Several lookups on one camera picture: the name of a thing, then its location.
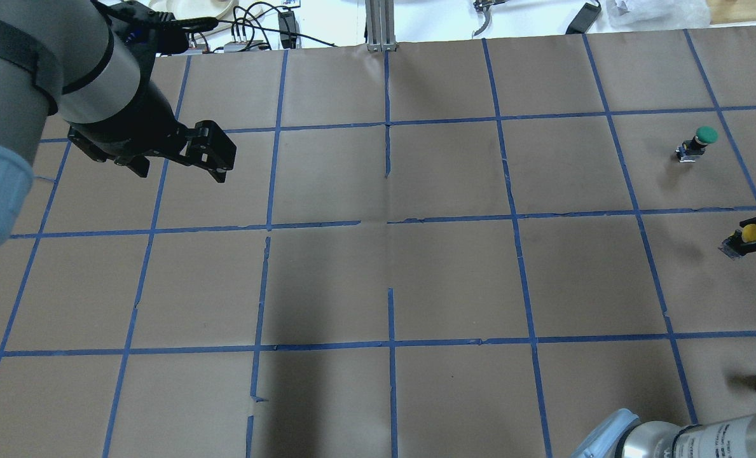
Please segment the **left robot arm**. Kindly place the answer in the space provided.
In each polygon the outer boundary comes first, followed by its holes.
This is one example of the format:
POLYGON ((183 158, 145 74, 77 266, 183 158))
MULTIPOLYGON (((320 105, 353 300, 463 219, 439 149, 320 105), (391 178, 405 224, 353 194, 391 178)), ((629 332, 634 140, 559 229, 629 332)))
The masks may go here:
POLYGON ((159 54, 187 49, 215 17, 177 18, 137 1, 0 1, 0 246, 34 184, 47 119, 91 160, 148 176, 151 157, 204 169, 218 183, 237 148, 214 121, 189 128, 151 80, 159 54))

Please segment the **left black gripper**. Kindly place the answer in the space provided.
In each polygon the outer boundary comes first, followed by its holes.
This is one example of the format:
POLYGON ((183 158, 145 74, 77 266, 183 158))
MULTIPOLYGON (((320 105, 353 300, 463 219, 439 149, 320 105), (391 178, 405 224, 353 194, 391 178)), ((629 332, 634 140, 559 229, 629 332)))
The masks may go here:
POLYGON ((95 123, 71 123, 67 139, 96 162, 121 159, 134 174, 148 177, 158 155, 186 167, 206 171, 216 183, 225 183, 237 154, 235 142, 218 122, 204 120, 194 127, 177 121, 171 103, 154 81, 156 58, 139 62, 139 89, 115 115, 95 123))

